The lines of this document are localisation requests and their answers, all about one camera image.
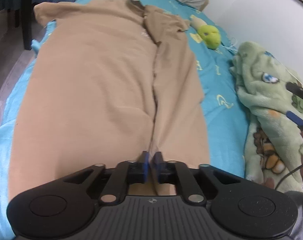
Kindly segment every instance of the cable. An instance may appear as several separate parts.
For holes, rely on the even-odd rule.
[[[235,47],[235,46],[237,45],[237,43],[238,43],[238,40],[237,40],[236,38],[232,37],[231,40],[230,40],[230,46],[229,46],[229,47],[226,47],[226,46],[224,46],[224,45],[222,45],[222,46],[223,46],[224,48],[226,48],[226,49],[230,49],[230,50],[233,50],[233,51],[235,51],[235,52],[238,52],[238,49],[233,49],[233,48],[232,48],[232,47]]]
[[[292,174],[295,173],[296,171],[300,170],[302,167],[303,167],[303,164],[300,165],[300,166],[298,166],[296,169],[294,169],[294,170],[288,172],[285,176],[283,176],[283,177],[281,178],[281,180],[277,183],[277,186],[275,187],[275,190],[278,189],[278,187],[280,186],[280,184],[281,184],[287,177],[289,177],[290,175],[292,175]]]

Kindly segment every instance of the tan cloth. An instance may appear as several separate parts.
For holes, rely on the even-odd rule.
[[[57,27],[41,47],[17,117],[9,199],[143,150],[192,167],[209,163],[187,22],[135,0],[42,3],[35,14]]]

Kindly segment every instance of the round pad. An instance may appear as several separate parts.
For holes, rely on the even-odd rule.
[[[222,227],[252,239],[289,234],[298,215],[295,203],[288,196],[249,182],[221,186],[210,211]]]
[[[82,187],[59,181],[19,194],[7,208],[15,234],[29,239],[71,235],[86,226],[93,213],[93,200]]]
[[[29,208],[37,216],[51,217],[63,212],[67,202],[62,197],[45,195],[31,201]]]
[[[238,202],[239,209],[253,217],[266,217],[275,211],[275,204],[262,196],[248,196]]]

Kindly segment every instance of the bed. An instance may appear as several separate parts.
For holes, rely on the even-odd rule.
[[[87,4],[91,0],[76,0],[76,3]],[[196,10],[178,0],[140,0],[143,5],[155,5],[165,13],[179,15],[190,19],[195,15],[209,25],[215,25],[201,11]],[[13,139],[15,120],[27,89],[30,75],[37,60],[37,53],[55,30],[56,22],[48,23],[45,36],[41,42],[33,41],[32,48],[36,59],[26,68],[9,95],[2,124],[0,126],[0,240],[11,239],[14,234],[6,218],[8,169]],[[212,166],[244,177],[244,145],[248,130],[248,121],[243,106],[238,101],[234,80],[229,72],[233,53],[225,47],[230,47],[227,34],[216,25],[222,37],[222,45],[216,50],[206,47],[203,42],[193,39],[196,31],[189,28],[186,32],[190,49],[197,59],[197,73],[201,81],[205,100],[201,107],[206,119]]]

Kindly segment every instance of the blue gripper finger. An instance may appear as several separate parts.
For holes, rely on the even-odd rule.
[[[293,112],[287,111],[286,116],[288,119],[293,121],[296,125],[303,126],[303,119],[301,119],[299,116],[297,116]]]

